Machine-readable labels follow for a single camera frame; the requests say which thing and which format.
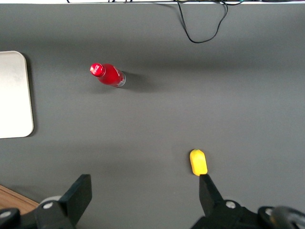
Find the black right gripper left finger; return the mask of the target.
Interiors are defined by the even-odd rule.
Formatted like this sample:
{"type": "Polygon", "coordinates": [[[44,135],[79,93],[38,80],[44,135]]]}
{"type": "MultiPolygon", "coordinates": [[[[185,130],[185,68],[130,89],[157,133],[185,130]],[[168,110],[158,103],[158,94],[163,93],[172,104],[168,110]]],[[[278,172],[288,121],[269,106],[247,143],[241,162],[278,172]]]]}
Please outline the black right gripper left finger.
{"type": "Polygon", "coordinates": [[[81,175],[62,195],[43,200],[34,216],[39,229],[74,229],[92,199],[89,174],[81,175]]]}

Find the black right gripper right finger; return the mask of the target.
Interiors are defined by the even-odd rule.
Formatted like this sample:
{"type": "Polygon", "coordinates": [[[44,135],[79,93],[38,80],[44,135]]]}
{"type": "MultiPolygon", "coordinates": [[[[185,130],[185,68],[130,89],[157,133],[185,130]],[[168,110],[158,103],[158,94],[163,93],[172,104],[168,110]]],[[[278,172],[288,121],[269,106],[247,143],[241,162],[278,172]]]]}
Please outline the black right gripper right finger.
{"type": "Polygon", "coordinates": [[[233,200],[223,199],[209,175],[199,176],[199,200],[204,216],[193,229],[259,229],[256,213],[233,200]]]}

